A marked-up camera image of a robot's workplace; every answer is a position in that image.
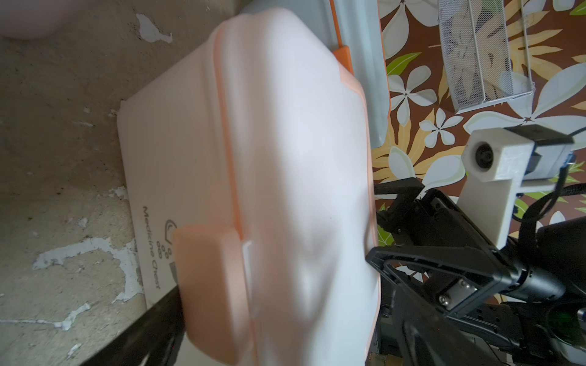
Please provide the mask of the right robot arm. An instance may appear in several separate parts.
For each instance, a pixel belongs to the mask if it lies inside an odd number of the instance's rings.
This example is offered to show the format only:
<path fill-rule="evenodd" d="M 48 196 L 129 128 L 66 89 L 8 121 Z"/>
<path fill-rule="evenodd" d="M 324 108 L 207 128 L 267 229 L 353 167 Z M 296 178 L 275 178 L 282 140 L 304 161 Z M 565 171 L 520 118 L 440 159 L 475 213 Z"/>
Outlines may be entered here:
<path fill-rule="evenodd" d="M 514 181 L 467 180 L 457 203 L 415 178 L 375 187 L 394 244 L 366 261 L 385 280 L 383 306 L 407 365 L 585 363 L 585 220 L 539 227 L 546 209 L 583 184 L 551 184 L 509 234 Z"/>

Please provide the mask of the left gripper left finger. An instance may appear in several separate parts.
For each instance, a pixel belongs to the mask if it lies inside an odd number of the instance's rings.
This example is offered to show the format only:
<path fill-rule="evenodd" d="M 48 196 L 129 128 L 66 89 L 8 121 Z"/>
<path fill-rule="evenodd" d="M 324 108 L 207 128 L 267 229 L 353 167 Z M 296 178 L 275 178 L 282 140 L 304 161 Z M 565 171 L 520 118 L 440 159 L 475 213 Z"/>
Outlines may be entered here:
<path fill-rule="evenodd" d="M 174 365 L 186 324 L 175 287 L 84 365 Z"/>

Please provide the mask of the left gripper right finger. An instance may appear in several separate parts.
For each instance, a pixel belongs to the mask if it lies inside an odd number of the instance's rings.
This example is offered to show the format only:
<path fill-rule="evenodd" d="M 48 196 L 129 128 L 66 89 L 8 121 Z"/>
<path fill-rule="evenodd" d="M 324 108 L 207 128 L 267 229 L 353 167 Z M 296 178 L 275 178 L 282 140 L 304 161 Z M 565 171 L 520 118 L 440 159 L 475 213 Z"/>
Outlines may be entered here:
<path fill-rule="evenodd" d="M 405 365 L 498 365 L 405 285 L 392 295 L 392 320 Z"/>

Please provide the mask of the white first aid kit box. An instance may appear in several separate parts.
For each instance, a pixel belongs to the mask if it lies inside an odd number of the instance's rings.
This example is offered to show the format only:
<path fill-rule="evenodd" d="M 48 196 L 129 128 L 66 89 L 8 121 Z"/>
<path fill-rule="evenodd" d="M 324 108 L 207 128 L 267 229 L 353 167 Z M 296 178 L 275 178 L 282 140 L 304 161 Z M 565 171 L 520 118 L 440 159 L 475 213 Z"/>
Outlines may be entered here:
<path fill-rule="evenodd" d="M 238 15 L 121 104 L 146 301 L 180 365 L 363 365 L 380 278 L 366 98 L 287 9 Z"/>

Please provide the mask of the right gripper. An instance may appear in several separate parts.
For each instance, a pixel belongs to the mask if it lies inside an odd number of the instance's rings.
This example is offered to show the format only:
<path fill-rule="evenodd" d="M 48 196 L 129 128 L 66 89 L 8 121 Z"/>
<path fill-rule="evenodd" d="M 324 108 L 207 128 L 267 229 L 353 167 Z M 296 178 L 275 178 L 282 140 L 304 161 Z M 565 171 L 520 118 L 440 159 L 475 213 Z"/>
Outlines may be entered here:
<path fill-rule="evenodd" d="M 375 195 L 395 195 L 377 211 L 377 224 L 395 243 L 375 247 L 369 263 L 393 285 L 406 285 L 436 310 L 461 318 L 496 294 L 549 303 L 566 292 L 562 281 L 525 259 L 516 242 L 497 249 L 444 193 L 424 190 L 417 178 L 377 184 Z"/>

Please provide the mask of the blue orange first aid kit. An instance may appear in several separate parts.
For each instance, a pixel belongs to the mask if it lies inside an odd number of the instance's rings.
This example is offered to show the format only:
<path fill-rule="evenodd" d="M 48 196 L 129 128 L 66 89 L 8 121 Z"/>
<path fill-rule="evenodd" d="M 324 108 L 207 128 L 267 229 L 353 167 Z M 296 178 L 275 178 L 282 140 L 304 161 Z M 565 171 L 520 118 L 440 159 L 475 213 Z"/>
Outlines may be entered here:
<path fill-rule="evenodd" d="M 383 145 L 390 99 L 376 1 L 252 1 L 242 10 L 257 14 L 288 9 L 334 53 L 347 57 L 366 95 L 372 148 Z"/>

